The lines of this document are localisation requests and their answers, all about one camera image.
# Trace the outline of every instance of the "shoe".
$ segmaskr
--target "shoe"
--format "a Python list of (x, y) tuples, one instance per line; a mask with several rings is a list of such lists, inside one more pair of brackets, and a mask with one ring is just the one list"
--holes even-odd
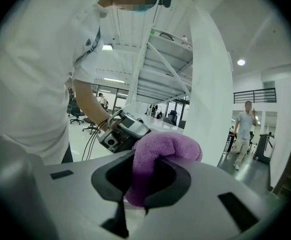
[(234, 166), (234, 168), (235, 168), (236, 170), (239, 170), (239, 169), (240, 169), (240, 166), (237, 165), (236, 163), (234, 163), (233, 166)]

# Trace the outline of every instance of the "light blue shirt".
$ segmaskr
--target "light blue shirt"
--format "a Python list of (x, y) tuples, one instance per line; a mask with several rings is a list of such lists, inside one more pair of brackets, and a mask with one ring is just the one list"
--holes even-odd
[(250, 130), (251, 126), (254, 122), (254, 116), (249, 113), (247, 114), (245, 111), (240, 112), (236, 119), (240, 122), (238, 136), (245, 140), (250, 140)]

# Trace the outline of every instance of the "round ceiling light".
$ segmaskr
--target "round ceiling light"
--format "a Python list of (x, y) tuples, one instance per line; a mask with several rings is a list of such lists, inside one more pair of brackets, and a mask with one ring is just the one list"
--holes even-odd
[(239, 59), (239, 60), (237, 61), (237, 64), (238, 64), (239, 66), (243, 66), (244, 64), (246, 64), (246, 61), (245, 61), (244, 59)]

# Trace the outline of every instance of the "black pants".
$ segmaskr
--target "black pants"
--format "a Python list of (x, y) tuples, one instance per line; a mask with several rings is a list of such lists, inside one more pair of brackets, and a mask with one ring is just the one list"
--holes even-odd
[(61, 164), (73, 163), (73, 162), (74, 162), (74, 159), (72, 158), (71, 147), (69, 143), (69, 146), (67, 147), (67, 150), (64, 154)]

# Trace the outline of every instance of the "purple towel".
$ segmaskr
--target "purple towel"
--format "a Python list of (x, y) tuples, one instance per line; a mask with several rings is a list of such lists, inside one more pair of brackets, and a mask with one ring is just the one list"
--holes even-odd
[(132, 184), (127, 191), (127, 201), (143, 207), (148, 196), (154, 173), (155, 159), (159, 156), (178, 156), (192, 161), (201, 161), (202, 150), (193, 139), (175, 132), (152, 130), (133, 147), (135, 155), (132, 167)]

